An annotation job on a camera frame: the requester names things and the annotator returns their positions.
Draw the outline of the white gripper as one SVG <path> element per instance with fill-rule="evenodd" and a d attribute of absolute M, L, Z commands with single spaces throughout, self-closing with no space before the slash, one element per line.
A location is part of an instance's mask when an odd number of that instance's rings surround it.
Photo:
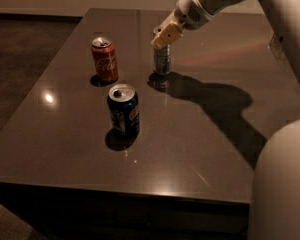
<path fill-rule="evenodd" d="M 212 19 L 200 0 L 178 0 L 174 10 L 154 29 L 151 41 L 155 49 L 171 45 L 183 36 L 183 30 L 196 30 Z"/>

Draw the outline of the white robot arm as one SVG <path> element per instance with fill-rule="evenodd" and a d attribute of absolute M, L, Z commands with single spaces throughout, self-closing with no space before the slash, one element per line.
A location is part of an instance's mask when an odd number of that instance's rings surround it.
<path fill-rule="evenodd" d="M 178 0 L 159 25 L 152 46 L 164 48 L 244 0 Z M 276 67 L 288 73 L 260 84 L 274 103 L 300 100 L 300 0 L 257 0 L 273 37 Z M 300 240 L 300 119 L 278 129 L 258 157 L 249 210 L 248 240 Z"/>

